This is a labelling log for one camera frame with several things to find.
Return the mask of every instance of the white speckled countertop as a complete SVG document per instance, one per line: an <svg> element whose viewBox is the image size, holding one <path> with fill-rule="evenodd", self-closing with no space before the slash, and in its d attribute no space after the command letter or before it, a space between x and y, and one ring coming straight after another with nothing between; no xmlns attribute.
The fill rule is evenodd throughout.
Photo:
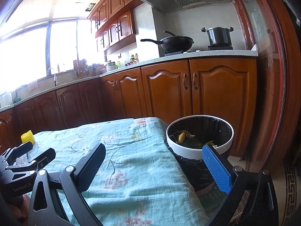
<svg viewBox="0 0 301 226"><path fill-rule="evenodd" d="M121 67L119 69L106 72L106 73L104 73L102 75L99 75L99 76L92 76L92 77L76 80L76 81L73 81L73 82L65 83L63 85L60 85L60 86L57 86L57 87L54 87L54 88L47 89L45 91L34 94L34 95L32 95L28 98L22 99L20 102L14 104L14 105L8 105L8 106L5 106L5 107L2 107L2 108L0 108L0 112L5 111L7 109L10 109L14 106L17 106L17 105L19 105L19 104L21 104L21 103L23 103L27 100L35 98L35 97L37 97L39 95L42 95L44 93L48 93L50 91L57 90L59 88L63 88L63 87L66 87L66 86L69 86L69 85L72 85L72 84L76 84L76 83L79 83L79 82L84 82L84 81L95 79L95 78L98 78L98 77L111 75L111 74L121 72L121 71L125 71L125 70L128 70L128 69L133 69L133 68L142 67L142 66L146 66L146 65L150 65L150 64L169 61L169 60L178 60L178 59L180 60L180 59L188 59L188 58L196 58L196 57L220 57L220 56L256 57L256 56L258 56L258 52L254 51L254 50L213 50L213 51L183 53L183 54L177 54L177 55L171 55L171 56L151 59L151 60L147 60L147 61L144 61L144 62L132 64L132 65L129 65L129 66L126 66L126 67Z"/></svg>

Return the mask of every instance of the pot handle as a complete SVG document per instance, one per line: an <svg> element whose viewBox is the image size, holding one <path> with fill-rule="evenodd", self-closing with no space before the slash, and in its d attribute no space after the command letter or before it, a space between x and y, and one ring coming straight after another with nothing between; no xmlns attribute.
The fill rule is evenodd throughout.
<svg viewBox="0 0 301 226"><path fill-rule="evenodd" d="M164 31L164 33L170 34L170 35L172 35L172 36L176 36L174 33L171 33L171 32L169 32L169 31Z"/></svg>
<svg viewBox="0 0 301 226"><path fill-rule="evenodd" d="M160 41L160 40L141 39L140 41L150 41L150 42L156 43L156 44L158 44L158 45L162 45L162 44L163 44L163 42Z"/></svg>

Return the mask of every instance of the light blue floral tablecloth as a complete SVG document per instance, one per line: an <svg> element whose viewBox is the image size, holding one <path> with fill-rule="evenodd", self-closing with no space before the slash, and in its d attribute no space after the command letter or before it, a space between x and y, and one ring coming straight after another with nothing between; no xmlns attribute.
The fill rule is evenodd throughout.
<svg viewBox="0 0 301 226"><path fill-rule="evenodd" d="M83 196L104 226L202 226L208 218L193 187L164 144L167 125L158 118L87 124L35 135L29 161L48 148L56 158L48 172L75 165L97 143L106 158ZM77 225L64 193L70 222Z"/></svg>

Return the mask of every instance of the sink faucet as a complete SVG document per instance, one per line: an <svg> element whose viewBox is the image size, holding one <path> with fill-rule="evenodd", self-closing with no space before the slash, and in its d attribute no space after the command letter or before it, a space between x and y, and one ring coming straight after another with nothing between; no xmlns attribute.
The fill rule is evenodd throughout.
<svg viewBox="0 0 301 226"><path fill-rule="evenodd" d="M53 69L53 71L54 71L54 68L49 67L48 70L47 70L47 75L50 75L50 74L49 74L50 69ZM58 86L58 79L57 79L56 75L54 76L54 81L55 81L55 86Z"/></svg>

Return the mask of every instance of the black frying pan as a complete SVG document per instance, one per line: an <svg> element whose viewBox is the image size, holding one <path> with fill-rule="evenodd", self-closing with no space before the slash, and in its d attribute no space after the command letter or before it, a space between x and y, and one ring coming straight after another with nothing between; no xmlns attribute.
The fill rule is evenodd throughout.
<svg viewBox="0 0 301 226"><path fill-rule="evenodd" d="M152 40L152 39L141 39L140 41L151 41L167 51L167 52L178 52L178 51L188 51L192 44L194 43L192 38L188 36L178 36L169 31L164 31L164 33L168 33L172 36L163 38L161 40Z"/></svg>

